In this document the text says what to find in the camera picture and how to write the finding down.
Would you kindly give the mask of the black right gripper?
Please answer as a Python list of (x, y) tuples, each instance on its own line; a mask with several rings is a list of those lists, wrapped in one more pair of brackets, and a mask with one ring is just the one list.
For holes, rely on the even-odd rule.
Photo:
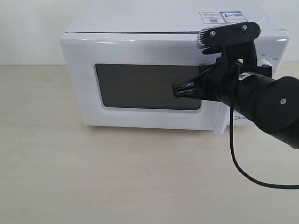
[(218, 53), (220, 56), (215, 63), (207, 66), (197, 76), (182, 84), (173, 84), (173, 96), (177, 99), (212, 99), (230, 104), (242, 73), (272, 78), (271, 67), (257, 66), (254, 42), (203, 50), (206, 56)]

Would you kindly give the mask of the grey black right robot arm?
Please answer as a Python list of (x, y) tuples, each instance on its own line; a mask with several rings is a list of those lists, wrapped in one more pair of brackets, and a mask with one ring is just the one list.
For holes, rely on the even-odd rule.
[(253, 42), (204, 50), (219, 50), (216, 63), (186, 82), (172, 86), (175, 98), (220, 101), (263, 132), (299, 147), (299, 81), (290, 76), (273, 79), (257, 65)]

